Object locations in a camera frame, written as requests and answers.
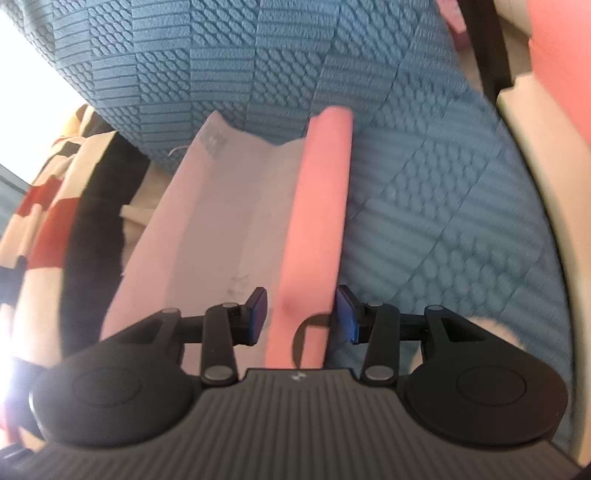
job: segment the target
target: plaid fabric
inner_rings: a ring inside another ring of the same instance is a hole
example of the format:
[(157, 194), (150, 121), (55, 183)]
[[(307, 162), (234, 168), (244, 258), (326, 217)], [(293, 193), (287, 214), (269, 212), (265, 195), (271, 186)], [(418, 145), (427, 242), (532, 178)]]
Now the plaid fabric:
[(11, 363), (4, 413), (13, 440), (23, 429), (41, 437), (28, 406), (34, 381), (99, 340), (123, 258), (143, 230), (129, 218), (155, 208), (171, 178), (89, 106), (67, 129), (0, 241), (0, 350)]

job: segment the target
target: blue fabric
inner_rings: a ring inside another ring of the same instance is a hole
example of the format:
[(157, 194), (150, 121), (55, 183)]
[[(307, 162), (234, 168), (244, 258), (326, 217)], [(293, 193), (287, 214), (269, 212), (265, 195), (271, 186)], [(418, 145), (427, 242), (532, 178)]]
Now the blue fabric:
[[(173, 169), (214, 109), (270, 141), (355, 112), (340, 280), (509, 326), (572, 389), (553, 236), (505, 126), (471, 90), (431, 0), (0, 0), (123, 136)], [(408, 365), (411, 347), (403, 350)], [(363, 347), (337, 344), (334, 366)], [(556, 437), (571, 436), (570, 407)]]

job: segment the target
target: round black joint cover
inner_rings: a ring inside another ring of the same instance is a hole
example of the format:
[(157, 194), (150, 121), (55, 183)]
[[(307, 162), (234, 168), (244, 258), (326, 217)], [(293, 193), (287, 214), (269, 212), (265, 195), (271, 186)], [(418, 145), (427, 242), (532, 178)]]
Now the round black joint cover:
[(550, 439), (567, 405), (548, 365), (506, 344), (456, 345), (418, 367), (405, 386), (415, 419), (453, 442), (507, 448)]
[(46, 372), (31, 406), (48, 440), (120, 447), (173, 427), (193, 392), (180, 367), (149, 345), (104, 342)]

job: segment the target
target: ribbed black surface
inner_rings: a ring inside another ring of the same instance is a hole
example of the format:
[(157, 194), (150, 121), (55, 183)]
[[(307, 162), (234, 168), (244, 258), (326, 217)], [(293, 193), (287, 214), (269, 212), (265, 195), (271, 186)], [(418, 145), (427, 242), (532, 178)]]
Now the ribbed black surface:
[(364, 387), (347, 370), (251, 370), (239, 385), (204, 393), (157, 439), (116, 450), (49, 444), (22, 470), (46, 480), (566, 480), (578, 468), (548, 443), (510, 452), (447, 443), (419, 427), (396, 393)]

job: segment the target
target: quilted blue cloth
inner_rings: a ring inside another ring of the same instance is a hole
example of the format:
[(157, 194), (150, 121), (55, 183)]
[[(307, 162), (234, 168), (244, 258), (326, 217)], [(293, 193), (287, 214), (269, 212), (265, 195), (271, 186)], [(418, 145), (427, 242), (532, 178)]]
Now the quilted blue cloth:
[[(217, 109), (270, 141), (355, 112), (340, 280), (403, 312), (491, 317), (572, 391), (570, 316), (539, 195), (466, 84), (432, 0), (0, 0), (123, 136), (173, 169)], [(408, 366), (412, 346), (403, 349)], [(329, 363), (359, 368), (363, 347)], [(569, 411), (556, 442), (567, 448)]]

